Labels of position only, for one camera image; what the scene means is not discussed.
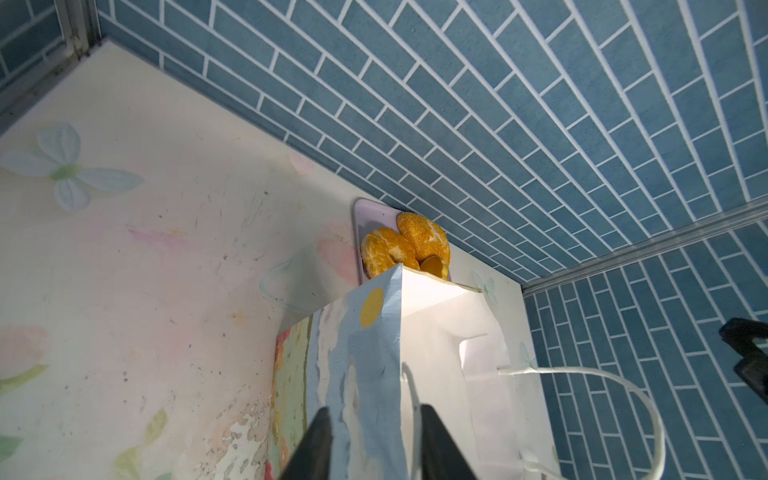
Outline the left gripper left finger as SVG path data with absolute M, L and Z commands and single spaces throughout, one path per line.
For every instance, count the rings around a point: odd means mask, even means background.
M 330 411 L 322 407 L 314 416 L 279 479 L 328 480 L 332 443 Z

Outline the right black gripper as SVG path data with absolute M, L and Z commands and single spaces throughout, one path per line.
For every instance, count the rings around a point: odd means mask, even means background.
M 740 379 L 764 402 L 767 402 L 767 354 L 757 340 L 767 339 L 765 322 L 732 318 L 719 330 L 721 339 L 741 357 L 734 366 Z

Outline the white paper gift bag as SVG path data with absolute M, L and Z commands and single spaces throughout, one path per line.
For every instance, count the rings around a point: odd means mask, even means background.
M 509 364 L 479 290 L 394 266 L 277 337 L 265 475 L 286 476 L 323 424 L 330 479 L 424 479 L 440 440 L 451 477 L 551 476 L 519 447 L 525 405 L 507 384 L 544 373 Z

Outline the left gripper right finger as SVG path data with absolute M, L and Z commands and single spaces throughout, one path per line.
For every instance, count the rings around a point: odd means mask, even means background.
M 426 480 L 476 480 L 470 465 L 450 436 L 436 410 L 419 407 L 421 416 L 420 466 Z

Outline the small yellow horn bread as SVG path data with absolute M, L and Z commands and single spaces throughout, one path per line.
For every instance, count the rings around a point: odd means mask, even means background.
M 420 269 L 442 280 L 449 279 L 449 267 L 439 256 L 433 255 L 420 263 Z

